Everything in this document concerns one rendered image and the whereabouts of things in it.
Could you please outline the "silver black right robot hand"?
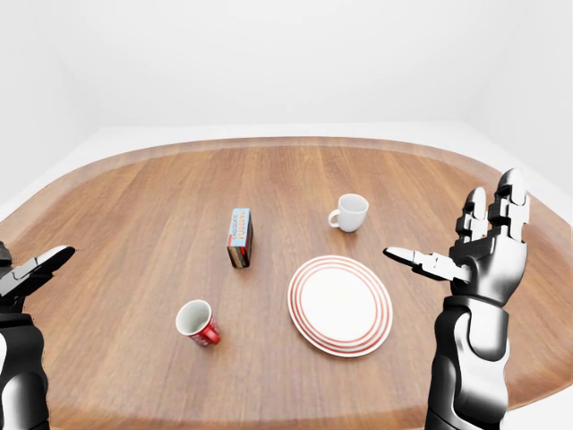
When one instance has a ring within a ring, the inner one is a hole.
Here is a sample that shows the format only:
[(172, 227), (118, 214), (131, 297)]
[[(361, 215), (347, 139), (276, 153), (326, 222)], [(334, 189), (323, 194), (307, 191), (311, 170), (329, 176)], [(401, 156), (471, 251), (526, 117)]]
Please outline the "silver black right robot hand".
[(482, 187), (471, 191), (457, 219), (458, 239), (447, 256), (390, 246), (383, 253), (432, 280), (450, 282), (454, 295), (478, 297), (503, 307), (523, 278), (530, 198), (523, 173), (512, 168), (498, 183), (494, 201), (486, 203)]

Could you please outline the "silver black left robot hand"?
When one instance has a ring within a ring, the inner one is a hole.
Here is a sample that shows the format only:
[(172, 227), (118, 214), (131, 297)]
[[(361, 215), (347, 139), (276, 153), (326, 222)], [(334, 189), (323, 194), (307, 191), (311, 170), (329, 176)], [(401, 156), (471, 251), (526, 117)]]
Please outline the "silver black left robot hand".
[(74, 253), (74, 247), (60, 245), (13, 266), (10, 251), (0, 241), (0, 314), (21, 313), (25, 297), (49, 282)]

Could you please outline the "white mug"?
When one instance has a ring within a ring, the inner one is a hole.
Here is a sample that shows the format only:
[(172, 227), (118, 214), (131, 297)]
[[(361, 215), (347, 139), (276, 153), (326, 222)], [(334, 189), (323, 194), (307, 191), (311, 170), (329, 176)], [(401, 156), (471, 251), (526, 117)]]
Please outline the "white mug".
[(328, 216), (328, 224), (351, 233), (359, 229), (368, 213), (369, 203), (360, 194), (346, 193), (339, 197), (338, 207)]

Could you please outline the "white plate with red rings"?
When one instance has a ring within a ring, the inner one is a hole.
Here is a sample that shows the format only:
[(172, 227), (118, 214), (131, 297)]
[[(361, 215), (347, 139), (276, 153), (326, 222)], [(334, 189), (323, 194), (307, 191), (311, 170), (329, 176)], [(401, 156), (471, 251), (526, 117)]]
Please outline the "white plate with red rings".
[(303, 263), (292, 276), (287, 307), (300, 334), (337, 357), (362, 357), (388, 338), (393, 305), (388, 290), (364, 264), (341, 255)]

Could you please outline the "red mug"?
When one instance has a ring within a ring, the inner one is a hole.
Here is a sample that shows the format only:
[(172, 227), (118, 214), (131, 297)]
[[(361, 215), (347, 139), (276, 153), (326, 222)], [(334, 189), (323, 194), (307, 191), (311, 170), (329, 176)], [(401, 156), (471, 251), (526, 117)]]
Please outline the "red mug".
[(205, 300), (196, 299), (183, 305), (176, 315), (175, 327), (180, 334), (200, 346), (207, 347), (220, 342), (218, 324), (210, 304)]

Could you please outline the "chocolate pudding box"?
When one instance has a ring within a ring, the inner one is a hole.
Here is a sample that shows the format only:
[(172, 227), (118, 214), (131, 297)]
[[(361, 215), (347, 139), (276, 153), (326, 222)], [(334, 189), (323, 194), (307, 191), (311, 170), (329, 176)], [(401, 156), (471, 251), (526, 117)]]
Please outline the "chocolate pudding box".
[(249, 208), (235, 208), (227, 232), (227, 253), (234, 268), (251, 265), (253, 226)]

